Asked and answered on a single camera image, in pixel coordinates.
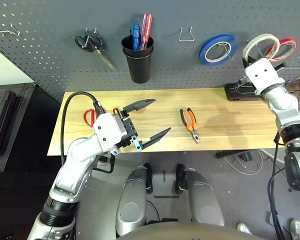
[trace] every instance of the black cup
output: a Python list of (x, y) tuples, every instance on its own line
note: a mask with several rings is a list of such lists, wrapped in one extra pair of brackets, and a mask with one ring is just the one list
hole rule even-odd
[(146, 83), (150, 79), (151, 54), (154, 49), (154, 40), (149, 37), (147, 48), (144, 50), (134, 50), (131, 35), (122, 39), (121, 44), (128, 62), (132, 81), (137, 84)]

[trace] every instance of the scissors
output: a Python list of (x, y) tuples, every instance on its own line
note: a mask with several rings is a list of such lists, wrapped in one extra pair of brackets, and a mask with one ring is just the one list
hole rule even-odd
[[(87, 115), (90, 113), (90, 121), (87, 120)], [(97, 120), (98, 115), (94, 109), (88, 109), (83, 114), (83, 120), (90, 128), (94, 126), (95, 121)]]
[(84, 37), (76, 36), (74, 41), (81, 50), (97, 54), (112, 70), (116, 69), (115, 66), (107, 59), (107, 57), (102, 54), (102, 42), (96, 30), (87, 30), (84, 34)]

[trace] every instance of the gray pegboard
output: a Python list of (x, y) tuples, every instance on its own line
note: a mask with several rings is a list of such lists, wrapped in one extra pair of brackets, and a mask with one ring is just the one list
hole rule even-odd
[[(121, 40), (130, 26), (142, 24), (144, 12), (153, 15), (154, 51), (149, 82), (136, 84), (130, 79)], [(58, 100), (64, 91), (209, 88), (233, 83), (244, 74), (242, 51), (247, 40), (263, 33), (279, 39), (294, 37), (300, 53), (300, 0), (0, 0), (0, 30), (10, 30), (10, 23), (21, 36), (0, 38), (0, 51)], [(192, 26), (195, 42), (178, 41), (181, 26), (185, 31)], [(85, 28), (97, 28), (115, 71), (75, 44), (74, 36), (83, 35)], [(200, 47), (222, 33), (233, 34), (238, 41), (233, 60), (216, 67), (201, 65)], [(285, 62), (281, 77), (297, 78), (300, 55), (295, 53)]]

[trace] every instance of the white wall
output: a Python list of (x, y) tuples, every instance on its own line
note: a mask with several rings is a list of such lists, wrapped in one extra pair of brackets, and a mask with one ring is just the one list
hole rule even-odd
[(33, 80), (0, 52), (0, 85), (22, 83), (33, 83)]

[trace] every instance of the wooden table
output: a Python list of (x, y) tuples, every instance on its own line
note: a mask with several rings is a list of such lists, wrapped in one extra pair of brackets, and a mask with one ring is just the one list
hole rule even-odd
[[(170, 132), (159, 142), (146, 148), (145, 152), (194, 151), (194, 150), (239, 150), (274, 148), (273, 139), (277, 128), (275, 116), (261, 101), (230, 102), (223, 88), (168, 89), (138, 91), (90, 92), (101, 102), (107, 112), (113, 107), (121, 109), (138, 100), (156, 99), (140, 111), (130, 113), (137, 130), (138, 139), (149, 138), (171, 127)], [(59, 116), (54, 128), (48, 155), (60, 155), (60, 127), (63, 97)], [(93, 130), (84, 123), (83, 114), (93, 108), (92, 101), (84, 95), (75, 96), (68, 107), (65, 121), (64, 149), (77, 138), (89, 137)], [(191, 108), (199, 126), (200, 143), (196, 144), (180, 118), (180, 108)], [(136, 152), (135, 146), (121, 149)]]

